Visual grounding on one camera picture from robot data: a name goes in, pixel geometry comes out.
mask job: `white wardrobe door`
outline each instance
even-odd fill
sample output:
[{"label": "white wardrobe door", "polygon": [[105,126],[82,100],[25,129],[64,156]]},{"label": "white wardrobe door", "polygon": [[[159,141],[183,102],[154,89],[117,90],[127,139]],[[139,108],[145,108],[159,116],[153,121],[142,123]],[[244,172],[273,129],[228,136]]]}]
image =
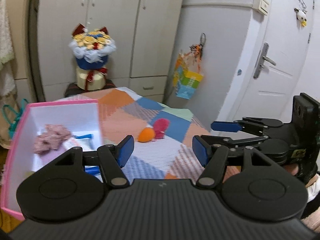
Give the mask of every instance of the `white wardrobe door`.
[{"label": "white wardrobe door", "polygon": [[128,78],[139,0],[90,0],[88,28],[107,27],[117,51],[107,64],[109,78]]},{"label": "white wardrobe door", "polygon": [[38,53],[44,87],[75,81],[76,61],[68,44],[73,29],[79,23],[85,24],[87,3],[88,0],[40,0]]},{"label": "white wardrobe door", "polygon": [[167,75],[182,0],[141,0],[132,77]]}]

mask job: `switch box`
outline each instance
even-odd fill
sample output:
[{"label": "switch box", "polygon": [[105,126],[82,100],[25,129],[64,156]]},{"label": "switch box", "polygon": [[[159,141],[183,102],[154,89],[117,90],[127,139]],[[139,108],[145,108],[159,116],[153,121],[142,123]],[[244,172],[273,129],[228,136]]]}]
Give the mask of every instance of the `switch box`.
[{"label": "switch box", "polygon": [[263,15],[268,15],[270,3],[267,0],[253,0],[252,8]]}]

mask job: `teal bag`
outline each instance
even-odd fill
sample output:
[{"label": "teal bag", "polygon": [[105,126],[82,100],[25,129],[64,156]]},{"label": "teal bag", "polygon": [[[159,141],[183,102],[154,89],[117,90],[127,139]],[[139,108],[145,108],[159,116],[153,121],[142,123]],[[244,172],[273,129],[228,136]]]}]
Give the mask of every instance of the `teal bag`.
[{"label": "teal bag", "polygon": [[[19,122],[19,120],[20,120],[20,118],[21,118],[21,116],[22,116],[22,114],[23,114],[23,111],[24,111],[24,109],[26,108],[26,105],[27,105],[28,103],[29,103],[28,100],[26,100],[25,98],[23,98],[22,101],[21,101],[21,108],[20,108],[20,111],[19,111],[19,112],[15,111],[15,110],[14,110],[11,106],[9,106],[9,105],[4,105],[4,106],[2,107],[2,115],[3,115],[4,119],[7,121],[7,123],[10,125],[10,127],[8,128],[8,133],[9,133],[10,139],[12,139],[12,137],[13,137],[15,131],[16,131],[18,122]],[[10,121],[9,121],[9,119],[8,119],[8,117],[7,117],[7,114],[5,113],[5,109],[6,109],[6,108],[9,109],[11,112],[13,112],[13,113],[16,115],[15,119],[13,120],[13,122],[10,122]]]}]

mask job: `red ribbon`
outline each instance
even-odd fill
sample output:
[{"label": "red ribbon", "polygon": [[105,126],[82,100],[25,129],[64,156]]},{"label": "red ribbon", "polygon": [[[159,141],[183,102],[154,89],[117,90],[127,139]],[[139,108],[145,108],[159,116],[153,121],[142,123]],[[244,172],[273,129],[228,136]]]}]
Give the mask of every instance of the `red ribbon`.
[{"label": "red ribbon", "polygon": [[106,74],[108,73],[108,69],[106,69],[106,68],[99,68],[99,69],[95,69],[95,70],[90,70],[89,71],[89,73],[88,73],[88,75],[87,75],[87,79],[86,79],[86,81],[85,81],[85,90],[87,90],[87,88],[88,88],[88,82],[92,82],[92,80],[93,80],[93,75],[94,75],[94,72],[95,71],[98,71],[98,72],[100,72],[101,74],[103,74],[104,76],[106,76]]}]

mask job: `orange egg-shaped object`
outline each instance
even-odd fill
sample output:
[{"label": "orange egg-shaped object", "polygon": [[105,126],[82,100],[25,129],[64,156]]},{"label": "orange egg-shaped object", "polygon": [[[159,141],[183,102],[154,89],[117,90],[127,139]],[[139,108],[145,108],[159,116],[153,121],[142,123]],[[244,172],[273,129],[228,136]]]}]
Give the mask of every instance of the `orange egg-shaped object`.
[{"label": "orange egg-shaped object", "polygon": [[138,136],[138,142],[149,142],[156,136],[155,130],[151,127],[144,128]]}]

